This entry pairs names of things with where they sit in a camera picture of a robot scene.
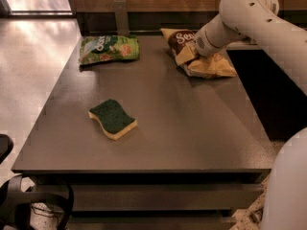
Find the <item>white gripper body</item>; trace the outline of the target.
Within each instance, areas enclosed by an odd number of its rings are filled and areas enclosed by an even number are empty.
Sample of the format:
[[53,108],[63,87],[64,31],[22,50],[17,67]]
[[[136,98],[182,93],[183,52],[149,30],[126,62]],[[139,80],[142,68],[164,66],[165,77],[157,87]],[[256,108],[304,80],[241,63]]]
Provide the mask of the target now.
[[230,43],[240,41],[246,36],[230,29],[216,15],[210,22],[199,29],[194,36],[194,44],[197,52],[205,58],[219,53]]

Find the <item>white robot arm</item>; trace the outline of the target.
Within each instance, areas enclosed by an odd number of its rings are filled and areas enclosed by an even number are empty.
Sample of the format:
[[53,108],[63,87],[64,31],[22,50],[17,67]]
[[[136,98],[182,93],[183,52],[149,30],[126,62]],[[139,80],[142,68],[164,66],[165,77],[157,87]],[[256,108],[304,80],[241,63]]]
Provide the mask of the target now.
[[[278,0],[221,0],[219,14],[197,31],[176,62],[209,58],[249,37],[307,95],[307,31],[278,17],[278,10]],[[307,127],[275,158],[261,230],[307,230]]]

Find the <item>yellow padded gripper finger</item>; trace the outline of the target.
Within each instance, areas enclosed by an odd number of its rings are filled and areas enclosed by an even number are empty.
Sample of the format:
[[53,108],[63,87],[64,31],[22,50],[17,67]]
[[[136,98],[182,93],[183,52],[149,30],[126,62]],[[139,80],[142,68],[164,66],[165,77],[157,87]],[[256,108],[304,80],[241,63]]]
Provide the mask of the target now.
[[199,54],[194,44],[185,45],[180,53],[175,57],[177,65],[188,64],[197,59]]

